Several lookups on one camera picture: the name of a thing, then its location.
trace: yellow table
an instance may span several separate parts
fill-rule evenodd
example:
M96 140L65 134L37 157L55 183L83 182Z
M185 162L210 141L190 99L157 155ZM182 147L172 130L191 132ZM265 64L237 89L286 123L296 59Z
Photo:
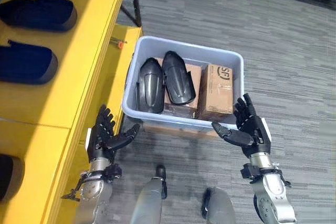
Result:
M122 0L72 1L78 20L66 33L13 28L0 21L1 45L11 39L49 47L59 60L57 74L45 85L0 82L0 153L26 165L18 193L0 205L3 224L59 223L59 209L68 201L60 196L75 186L79 169L88 164L81 142L99 106L111 108L116 131L121 125L127 69L142 29L116 25ZM127 44L120 50L109 44L111 36ZM69 204L68 215L61 216L64 223L74 217L76 204Z

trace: cardboard box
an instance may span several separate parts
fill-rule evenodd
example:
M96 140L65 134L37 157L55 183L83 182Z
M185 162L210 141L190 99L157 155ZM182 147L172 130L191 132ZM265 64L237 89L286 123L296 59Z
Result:
M220 121L233 113L233 71L231 68L209 64L201 79L197 117Z
M198 131L194 129L184 129L184 128L178 128L178 127L166 127L162 125L153 125L153 124L147 124L143 123L143 129L145 132L150 133L159 133L159 134L167 134L170 136L178 136L178 137L190 137L190 138L204 138L204 137L211 137L212 139L218 139L218 134L212 130L209 129L207 131Z
M156 59L158 60L159 64L162 65L163 59ZM198 106L198 95L200 92L199 88L201 83L202 67L192 64L186 64L185 68L187 69L187 72L191 72L191 78L193 80L196 97L194 101L186 105L175 105L170 102L167 90L165 90L163 114L180 116L182 118L195 118L195 113Z

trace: gray plastic bin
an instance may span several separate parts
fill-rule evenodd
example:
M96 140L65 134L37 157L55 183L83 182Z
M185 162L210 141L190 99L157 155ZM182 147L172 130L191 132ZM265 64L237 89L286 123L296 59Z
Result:
M123 112L132 118L141 119L147 124L178 127L197 131L212 130L211 122L209 121L180 118L164 114L153 114L136 110L136 82L138 81L141 66L146 59L150 57L163 58L165 53L169 50L177 52L186 63L201 66L202 69L205 69L209 63L232 68L234 101L244 94L244 61L240 54L174 40L143 36L139 39L135 47L134 56L130 65L122 101ZM230 129L237 128L234 115L224 118L221 122L224 126Z

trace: sf logo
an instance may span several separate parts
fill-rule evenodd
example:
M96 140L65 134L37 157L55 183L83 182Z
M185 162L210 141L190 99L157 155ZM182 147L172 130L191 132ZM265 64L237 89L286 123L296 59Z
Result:
M230 79L230 71L228 68L218 67L217 68L217 74L220 78L224 80Z

